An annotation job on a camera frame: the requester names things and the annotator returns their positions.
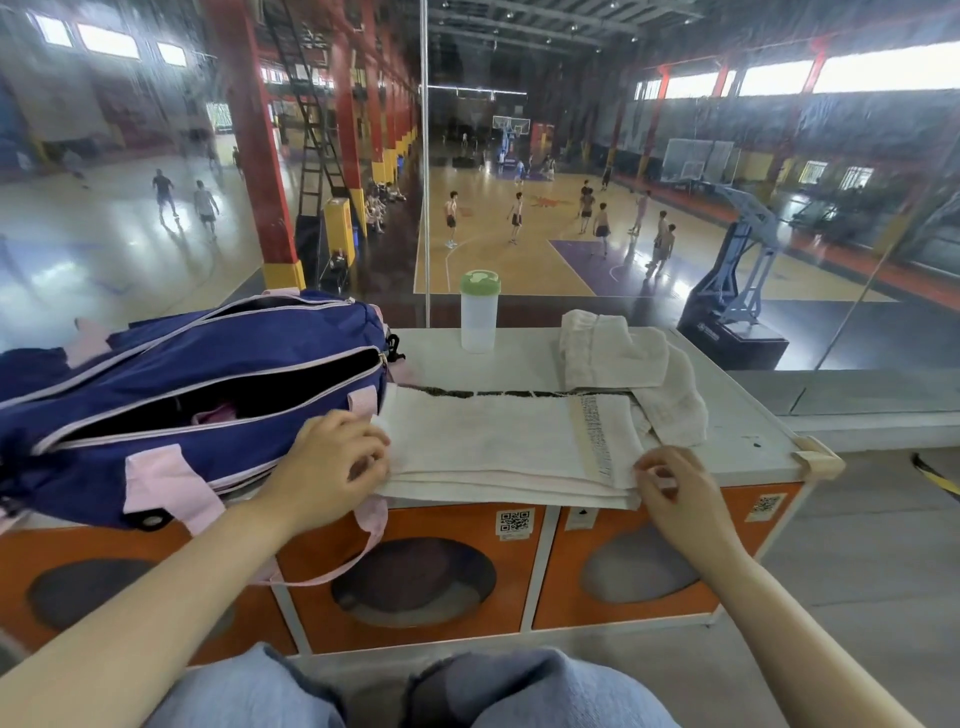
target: sticker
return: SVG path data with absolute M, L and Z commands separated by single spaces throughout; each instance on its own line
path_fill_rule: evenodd
M 769 496 L 760 496 L 756 499 L 754 509 L 748 514 L 746 523 L 770 521 L 780 510 L 780 504 L 786 498 L 786 493 L 773 493 Z
M 522 541 L 534 532 L 534 509 L 496 512 L 496 535 L 500 541 Z
M 599 508 L 570 508 L 564 531 L 586 531 L 597 522 Z

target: white countertop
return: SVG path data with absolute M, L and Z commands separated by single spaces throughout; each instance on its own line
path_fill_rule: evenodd
M 709 358 L 674 329 L 667 340 L 690 357 L 697 390 L 707 403 L 708 438 L 693 448 L 722 486 L 760 485 L 803 479 L 791 455 L 793 433 Z M 470 391 L 563 389 L 558 328 L 499 328 L 490 353 L 468 353 L 458 328 L 400 328 L 399 352 L 416 383 Z M 641 437 L 650 448 L 659 443 Z

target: bag zipper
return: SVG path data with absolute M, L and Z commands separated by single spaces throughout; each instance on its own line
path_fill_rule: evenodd
M 97 423 L 102 420 L 109 419 L 110 417 L 121 415 L 124 412 L 128 412 L 143 404 L 149 404 L 150 402 L 158 401 L 158 400 L 166 400 L 172 397 L 179 397 L 180 395 L 186 394 L 187 392 L 192 392 L 195 389 L 201 389 L 203 387 L 209 386 L 210 384 L 219 384 L 222 381 L 229 381 L 230 379 L 240 379 L 245 376 L 265 376 L 265 375 L 272 375 L 272 374 L 282 374 L 284 372 L 295 372 L 300 369 L 309 369 L 311 367 L 319 366 L 321 364 L 326 364 L 331 361 L 337 361 L 338 359 L 344 359 L 344 358 L 347 358 L 348 356 L 353 356 L 354 354 L 357 354 L 359 352 L 367 352 L 370 350 L 373 350 L 378 354 L 379 362 L 375 367 L 370 367 L 367 371 L 361 372 L 360 374 L 352 376 L 350 379 L 347 379 L 346 381 L 340 382 L 336 386 L 333 386 L 333 387 L 330 387 L 329 389 L 324 390 L 319 395 L 311 397 L 306 402 L 298 404 L 296 407 L 290 407 L 289 409 L 285 409 L 281 412 L 274 412 L 269 415 L 260 415 L 259 417 L 250 417 L 245 420 L 230 420 L 228 422 L 223 422 L 223 423 L 208 423 L 206 425 L 183 425 L 180 427 L 166 427 L 163 429 L 144 430 L 142 432 L 135 432 L 135 433 L 126 434 L 126 435 L 104 435 L 102 437 L 89 437 L 89 438 L 84 438 L 82 440 L 74 440 L 73 442 L 69 442 L 69 443 L 59 442 L 64 437 L 67 437 L 68 435 L 70 435 L 70 433 L 76 432 L 78 429 L 81 429 L 82 427 L 86 427 L 87 425 L 92 425 L 93 423 Z M 157 397 L 151 397 L 148 400 L 140 400 L 132 404 L 127 404 L 123 407 L 117 407 L 116 409 L 110 410 L 109 412 L 104 412 L 98 415 L 92 415 L 91 417 L 87 417 L 83 420 L 79 420 L 75 423 L 71 423 L 70 425 L 65 425 L 60 429 L 55 430 L 54 432 L 51 432 L 45 438 L 40 440 L 36 445 L 34 445 L 34 447 L 31 450 L 31 454 L 42 455 L 44 452 L 55 451 L 55 450 L 86 448 L 86 447 L 91 447 L 95 445 L 109 445 L 113 443 L 124 443 L 124 442 L 129 442 L 131 440 L 144 440 L 147 438 L 156 437 L 158 435 L 179 435 L 179 434 L 185 434 L 190 432 L 203 432 L 209 429 L 216 429 L 218 427 L 230 427 L 233 425 L 242 425 L 244 423 L 258 422 L 260 420 L 265 420 L 270 417 L 276 417 L 286 412 L 291 412 L 295 409 L 299 409 L 300 407 L 304 407 L 307 404 L 310 404 L 311 402 L 314 402 L 322 397 L 329 395 L 331 392 L 336 392 L 338 389 L 341 389 L 343 387 L 346 387 L 352 384 L 354 381 L 357 381 L 358 379 L 362 379 L 365 376 L 369 376 L 373 374 L 378 369 L 384 366 L 385 358 L 386 358 L 385 354 L 377 347 L 359 347 L 357 349 L 351 349 L 348 352 L 342 352 L 339 354 L 335 354 L 333 356 L 325 356 L 324 358 L 321 358 L 321 359 L 314 359 L 313 361 L 296 364 L 290 367 L 278 367 L 276 369 L 269 369 L 264 372 L 257 372 L 255 374 L 244 374 L 239 376 L 221 376 L 218 379 L 209 379 L 208 381 L 205 381 L 201 384 L 192 384 L 189 387 L 181 387 L 180 389 L 175 390 L 173 392 L 167 392 Z
M 249 302 L 249 301 L 254 301 L 254 300 L 257 299 L 257 298 L 260 298 L 260 297 L 259 297 L 259 296 L 251 296 L 251 297 L 249 297 L 249 298 L 242 299 L 241 301 L 236 301 L 236 302 L 234 302 L 234 303 L 231 303 L 230 305 L 231 305 L 231 306 L 235 306 L 235 305 L 238 305 L 238 304 L 240 304 L 240 303 L 247 303 L 247 302 Z M 353 305 L 354 303 L 356 303 L 356 301 L 355 301 L 354 299 L 346 299 L 345 301 L 322 301 L 322 302 L 317 301 L 317 302 L 311 302 L 311 301 L 308 301 L 307 299 L 302 298 L 302 297 L 300 297 L 300 296 L 277 296 L 276 298 L 288 298 L 288 299 L 295 299 L 295 300 L 297 300 L 297 301 L 303 301 L 304 303 L 307 304 L 306 306 L 304 306 L 304 308 L 313 308 L 314 305 L 315 305 L 316 308 L 317 308 L 317 310 L 324 309 L 324 308 L 335 308 L 335 307 L 337 307 L 337 306 L 342 306 L 342 305 Z M 67 379 L 66 381 L 62 381 L 62 382 L 60 382 L 59 384 L 53 384 L 53 385 L 51 385 L 51 386 L 49 386 L 49 387 L 46 387 L 46 388 L 44 388 L 44 389 L 39 389 L 39 390 L 37 390 L 37 391 L 35 391 L 35 392 L 31 392 L 29 395 L 21 395 L 20 397 L 14 397 L 14 398 L 12 398 L 12 399 L 10 399 L 10 400 L 0 401 L 0 409 L 6 409 L 7 407 L 13 407 L 13 406 L 15 406 L 15 405 L 17 405 L 17 404 L 23 404 L 24 402 L 28 402 L 28 401 L 43 400 L 43 399 L 45 399 L 45 398 L 47 398 L 47 397 L 53 397 L 54 395 L 58 395 L 58 394 L 60 394 L 61 392 L 65 392 L 65 391 L 67 391 L 67 390 L 69 390 L 69 389 L 73 389 L 74 387 L 76 387 L 76 386 L 78 386 L 78 385 L 80 385 L 80 384 L 83 384 L 83 383 L 84 383 L 85 381 L 87 381 L 88 379 L 91 379 L 91 378 L 97 376 L 97 375 L 100 374 L 101 372 L 104 372 L 104 371 L 106 371 L 107 369 L 110 369 L 111 367 L 113 367 L 113 366 L 115 366 L 115 365 L 117 365 L 117 364 L 120 364 L 120 363 L 123 362 L 123 361 L 126 361 L 127 359 L 131 358 L 132 356 L 136 356 L 136 355 L 138 355 L 138 354 L 140 354 L 140 353 L 143 353 L 143 352 L 146 352 L 146 351 L 152 349 L 153 347 L 159 346 L 159 345 L 162 344 L 163 342 L 169 341 L 169 340 L 172 339 L 174 336 L 179 336 L 180 334 L 184 333 L 185 331 L 188 331 L 189 329 L 191 329 L 191 328 L 193 328 L 193 327 L 202 326 L 203 324 L 208 324 L 208 323 L 210 323 L 211 321 L 221 321 L 221 320 L 224 320 L 224 319 L 229 319 L 229 318 L 232 318 L 233 316 L 245 316 L 245 315 L 251 314 L 251 313 L 266 313 L 266 312 L 268 312 L 268 311 L 275 311 L 275 310 L 283 310 L 283 309 L 284 309 L 283 306 L 281 306 L 281 307 L 279 307 L 279 308 L 263 308 L 263 309 L 259 309 L 259 310 L 255 310 L 255 311 L 241 311 L 240 313 L 227 314 L 226 316 L 220 316 L 220 317 L 218 317 L 218 318 L 211 318 L 211 317 L 214 317 L 214 316 L 217 314 L 217 312 L 223 310 L 224 308 L 225 308 L 224 306 L 220 306 L 219 308 L 216 308 L 216 309 L 210 311 L 208 314 L 206 314 L 206 316 L 203 316 L 203 317 L 200 318 L 200 319 L 196 319 L 196 320 L 194 320 L 194 321 L 191 321 L 189 324 L 186 324 L 185 326 L 182 326 L 182 327 L 180 327 L 180 328 L 178 328 L 178 329 L 176 329 L 176 330 L 174 330 L 174 331 L 171 331 L 170 333 L 164 334 L 163 336 L 159 337 L 158 339 L 152 339 L 151 341 L 144 342 L 143 344 L 140 344 L 139 346 L 134 347 L 133 349 L 129 349 L 129 350 L 125 351 L 125 352 L 119 353 L 119 354 L 117 354 L 116 356 L 111 357 L 110 359 L 105 359 L 104 361 L 100 362 L 100 363 L 97 364 L 96 366 L 90 367 L 89 369 L 84 370 L 84 371 L 81 372 L 80 374 L 78 374 L 78 375 L 76 375 L 76 376 L 73 376 L 73 377 Z

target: gray floor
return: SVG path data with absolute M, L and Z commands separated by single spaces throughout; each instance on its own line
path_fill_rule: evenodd
M 928 728 L 947 728 L 960 718 L 960 501 L 909 455 L 846 455 L 846 473 L 818 488 L 764 563 Z M 960 482 L 960 450 L 923 455 Z M 557 646 L 633 675 L 686 728 L 785 725 L 727 618 Z M 351 726 L 396 725 L 404 678 L 352 679 Z

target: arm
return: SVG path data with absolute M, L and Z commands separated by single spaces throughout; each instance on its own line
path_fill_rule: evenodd
M 386 479 L 388 444 L 347 412 L 308 421 L 257 497 L 0 679 L 5 725 L 141 725 L 267 559 Z
M 922 728 L 744 550 L 696 455 L 659 448 L 634 470 L 650 518 L 720 596 L 791 728 Z M 660 492 L 657 474 L 676 478 L 675 500 Z

